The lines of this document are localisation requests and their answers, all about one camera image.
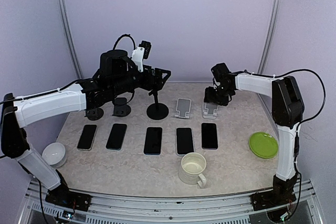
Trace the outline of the white folding phone stand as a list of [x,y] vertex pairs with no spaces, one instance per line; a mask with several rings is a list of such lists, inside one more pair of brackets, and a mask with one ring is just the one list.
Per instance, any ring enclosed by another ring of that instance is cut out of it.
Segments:
[[215,103],[203,103],[202,117],[204,119],[214,120],[217,118],[218,105]]

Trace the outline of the tall black clamp stand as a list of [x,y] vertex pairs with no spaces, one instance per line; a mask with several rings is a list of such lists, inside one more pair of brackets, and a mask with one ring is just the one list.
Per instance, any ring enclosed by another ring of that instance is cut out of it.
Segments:
[[149,107],[147,108],[147,116],[153,120],[162,120],[166,118],[169,114],[169,109],[165,104],[159,103],[158,91],[152,90],[149,95],[152,95],[154,97],[154,103],[149,105]]

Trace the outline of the purple phone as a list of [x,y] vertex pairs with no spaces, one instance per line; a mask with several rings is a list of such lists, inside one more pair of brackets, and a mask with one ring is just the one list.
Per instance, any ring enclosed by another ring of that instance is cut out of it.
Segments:
[[215,123],[202,123],[202,148],[218,149],[217,127]]

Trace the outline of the dark grey phone stand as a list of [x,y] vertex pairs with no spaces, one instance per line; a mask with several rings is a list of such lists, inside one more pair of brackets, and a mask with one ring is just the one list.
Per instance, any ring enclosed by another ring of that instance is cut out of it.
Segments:
[[113,116],[125,117],[131,113],[131,107],[127,105],[127,99],[124,97],[116,98],[114,101]]

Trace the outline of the black phone white case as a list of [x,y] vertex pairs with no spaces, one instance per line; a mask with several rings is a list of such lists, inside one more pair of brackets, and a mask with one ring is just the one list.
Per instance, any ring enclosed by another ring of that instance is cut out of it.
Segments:
[[192,129],[179,127],[176,129],[176,151],[178,155],[194,152]]

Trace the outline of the black phone landscape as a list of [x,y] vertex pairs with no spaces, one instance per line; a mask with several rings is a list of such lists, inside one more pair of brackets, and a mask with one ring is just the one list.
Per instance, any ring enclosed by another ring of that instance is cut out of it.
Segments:
[[110,131],[106,143],[106,149],[119,151],[122,148],[126,130],[126,124],[115,123]]

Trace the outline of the black phone blue edge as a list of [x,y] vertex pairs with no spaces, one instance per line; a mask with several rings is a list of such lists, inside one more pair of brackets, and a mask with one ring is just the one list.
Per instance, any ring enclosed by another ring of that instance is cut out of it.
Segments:
[[148,127],[146,130],[144,154],[160,155],[162,144],[162,128]]

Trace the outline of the grey round-base phone stand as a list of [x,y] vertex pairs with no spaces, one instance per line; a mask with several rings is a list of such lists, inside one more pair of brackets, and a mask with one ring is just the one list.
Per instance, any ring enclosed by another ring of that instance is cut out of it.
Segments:
[[101,108],[95,108],[95,109],[90,109],[85,111],[85,117],[88,120],[91,121],[96,121],[102,118],[104,115],[104,110]]

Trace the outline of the black phone white edge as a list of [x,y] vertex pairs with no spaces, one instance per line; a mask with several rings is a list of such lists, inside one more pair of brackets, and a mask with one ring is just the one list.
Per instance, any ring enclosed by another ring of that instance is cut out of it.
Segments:
[[77,149],[81,151],[90,151],[95,139],[97,125],[87,124],[83,127]]

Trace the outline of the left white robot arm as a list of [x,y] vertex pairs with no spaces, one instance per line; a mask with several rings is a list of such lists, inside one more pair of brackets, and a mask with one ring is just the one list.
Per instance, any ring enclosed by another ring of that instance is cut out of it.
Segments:
[[171,71],[145,66],[106,77],[98,70],[93,77],[77,79],[62,88],[37,94],[4,95],[1,101],[1,151],[14,159],[46,187],[54,201],[66,206],[74,200],[62,174],[42,158],[42,148],[56,140],[66,116],[84,111],[88,117],[108,102],[137,88],[150,95],[163,88]]

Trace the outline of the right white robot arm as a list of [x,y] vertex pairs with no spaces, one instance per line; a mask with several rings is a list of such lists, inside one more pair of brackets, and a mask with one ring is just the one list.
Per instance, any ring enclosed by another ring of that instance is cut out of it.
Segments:
[[294,202],[297,182],[299,130],[304,112],[303,99],[293,76],[262,76],[243,71],[231,72],[225,64],[214,66],[213,86],[205,89],[204,102],[227,106],[236,91],[250,91],[271,98],[272,119],[277,126],[278,167],[270,191],[251,196],[255,209]]

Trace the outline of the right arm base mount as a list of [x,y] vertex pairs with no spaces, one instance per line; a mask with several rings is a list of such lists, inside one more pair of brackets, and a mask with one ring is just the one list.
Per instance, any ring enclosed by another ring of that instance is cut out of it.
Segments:
[[273,190],[256,192],[250,196],[254,211],[281,206],[296,201],[294,193],[277,195]]

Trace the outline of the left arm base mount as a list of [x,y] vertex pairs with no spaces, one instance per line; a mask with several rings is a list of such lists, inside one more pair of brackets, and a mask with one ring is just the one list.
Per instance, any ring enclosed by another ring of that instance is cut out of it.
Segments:
[[87,212],[91,202],[91,196],[74,191],[49,191],[45,201],[57,206]]

